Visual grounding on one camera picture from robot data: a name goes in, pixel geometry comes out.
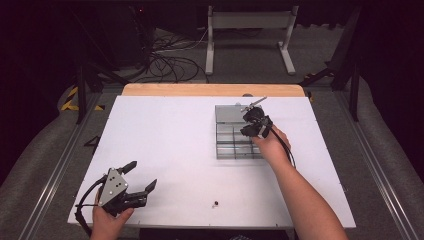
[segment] gray floor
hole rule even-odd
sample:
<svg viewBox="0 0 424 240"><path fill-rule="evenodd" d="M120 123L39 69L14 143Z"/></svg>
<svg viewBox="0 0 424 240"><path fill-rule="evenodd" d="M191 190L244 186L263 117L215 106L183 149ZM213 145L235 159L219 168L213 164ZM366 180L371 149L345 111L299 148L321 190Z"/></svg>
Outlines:
<svg viewBox="0 0 424 240"><path fill-rule="evenodd" d="M234 32L216 34L215 68L209 77L211 83L298 83L308 73L325 67L324 61L331 58L341 28L328 30L324 27L293 32L289 51L297 74L288 76L282 58L276 48L283 30L261 31L255 37L246 37ZM163 53L167 56L183 56L204 66L206 45L200 43L195 49ZM200 74L196 81L205 81ZM312 107L329 149L346 197L353 212L357 228L348 229L351 239L424 239L424 186L415 174L409 161L390 130L387 129L364 81L361 81L359 99L359 123L353 123L345 111L348 90L332 92L328 87L330 78L307 87L311 91ZM96 104L105 105L104 111L92 111L75 142L74 151L69 152L70 161L57 179L58 188L51 192L51 202L40 215L35 228L25 228L43 187L49 182L56 164L64 159L63 152L75 131L77 112L62 111L60 116L43 129L29 144L17 161L11 174L0 189L0 239L18 239L22 231L30 232L28 239L86 239L82 228L67 224L67 217L74 196L84 178L92 157L92 148L83 147L94 136L101 136L109 112L119 88L107 86ZM358 137L360 129L365 139ZM375 165L369 162L369 145L372 157L377 159L383 176L390 184L382 185L381 175L376 176ZM391 206L391 191L402 209ZM396 216L406 216L398 221ZM405 236L402 224L410 225L414 232ZM123 238L136 238L136 229L125 229Z"/></svg>

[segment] dark background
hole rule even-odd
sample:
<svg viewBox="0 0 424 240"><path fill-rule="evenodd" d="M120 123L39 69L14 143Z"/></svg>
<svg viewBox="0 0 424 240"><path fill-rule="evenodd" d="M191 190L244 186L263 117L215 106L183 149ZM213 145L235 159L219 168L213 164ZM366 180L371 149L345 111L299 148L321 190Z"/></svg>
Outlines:
<svg viewBox="0 0 424 240"><path fill-rule="evenodd" d="M198 14L205 11L204 7L180 5L180 11L172 12L171 6L163 9L168 11L163 15L159 15L160 9L154 5L150 8L151 24L188 36L206 22L206 15ZM344 25L352 8L322 6L317 11L316 7L304 6L299 9L297 24ZM359 53L356 56L361 76L372 90L375 105L423 180L422 9L418 1L408 4L385 1L364 6L351 51ZM66 28L58 24L51 2L3 1L0 11L0 94L4 109L0 180L3 182L27 144L58 116L58 99L74 84L78 61L69 54L69 43L62 41ZM113 35L107 29L99 31ZM84 54L102 61L89 41L83 39L81 43L86 44ZM114 60L113 46L103 43L102 49Z"/></svg>

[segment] black cable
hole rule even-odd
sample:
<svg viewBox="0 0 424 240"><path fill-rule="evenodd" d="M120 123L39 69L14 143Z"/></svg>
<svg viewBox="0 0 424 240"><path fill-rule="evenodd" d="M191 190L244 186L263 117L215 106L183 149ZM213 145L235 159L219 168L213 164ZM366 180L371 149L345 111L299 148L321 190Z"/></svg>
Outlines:
<svg viewBox="0 0 424 240"><path fill-rule="evenodd" d="M294 161L294 157L293 157L293 154L290 151L290 148L287 146L287 144L284 142L284 140L281 139L280 136L278 136L278 134L275 132L274 129L272 129L272 127L266 126L266 128L268 128L277 137L278 141L283 146L284 151L286 151L287 158L289 159L289 161L291 162L291 164L293 165L293 167L296 168L296 162Z"/></svg>
<svg viewBox="0 0 424 240"><path fill-rule="evenodd" d="M77 208L77 211L75 212L75 219L78 221L78 223L82 226L82 228L84 229L84 231L87 233L87 235L90 237L91 236L91 228L87 225L87 222L85 221L84 216L82 215L82 211L81 209L84 206L88 206L84 204L85 199L87 198L87 196L91 193L91 191L93 191L93 189L97 186L100 185L102 183L105 183L107 179L107 175L103 176L102 178L100 178L99 180L97 180L88 190L87 192L84 193L84 195L81 197L81 200L79 202L78 205L75 205L75 207Z"/></svg>
<svg viewBox="0 0 424 240"><path fill-rule="evenodd" d="M253 118L253 119L255 119L258 122L261 122L262 121L262 119L257 118L255 116L250 116L250 117ZM272 129L272 126L269 126L269 125L264 125L264 126L268 130L270 130L274 134L275 137L277 137L278 141L280 142L281 146L283 147L284 151L286 152L287 159L290 161L290 163L292 164L292 166L294 168L296 168L296 162L294 161L293 154L291 153L290 148L287 146L287 144L284 142L284 140L281 139L281 137L277 134L277 132L275 132L274 129Z"/></svg>

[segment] human arm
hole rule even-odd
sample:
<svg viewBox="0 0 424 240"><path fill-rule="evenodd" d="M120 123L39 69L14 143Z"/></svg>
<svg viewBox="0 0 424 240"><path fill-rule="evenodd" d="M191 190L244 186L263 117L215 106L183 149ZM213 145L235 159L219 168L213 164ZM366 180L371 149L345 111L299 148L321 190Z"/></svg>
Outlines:
<svg viewBox="0 0 424 240"><path fill-rule="evenodd" d="M275 132L290 148L287 136ZM291 165L274 134L252 138L275 173L296 232L300 239L348 239L334 211L311 184Z"/></svg>
<svg viewBox="0 0 424 240"><path fill-rule="evenodd" d="M124 224L131 217L134 208L128 208L118 217L107 213L102 207L93 207L93 229L90 240L115 240L118 238Z"/></svg>

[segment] metal stand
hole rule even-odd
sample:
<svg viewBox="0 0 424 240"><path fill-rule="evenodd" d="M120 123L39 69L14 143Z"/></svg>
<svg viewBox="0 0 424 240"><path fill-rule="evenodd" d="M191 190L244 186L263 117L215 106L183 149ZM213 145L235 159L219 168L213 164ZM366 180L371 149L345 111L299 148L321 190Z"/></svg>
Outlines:
<svg viewBox="0 0 424 240"><path fill-rule="evenodd" d="M206 74L213 74L214 42L213 30L224 28L287 28L284 40L278 42L284 64L289 75L296 73L287 50L296 21L298 6L286 12L213 12L208 10L208 47L206 54Z"/></svg>

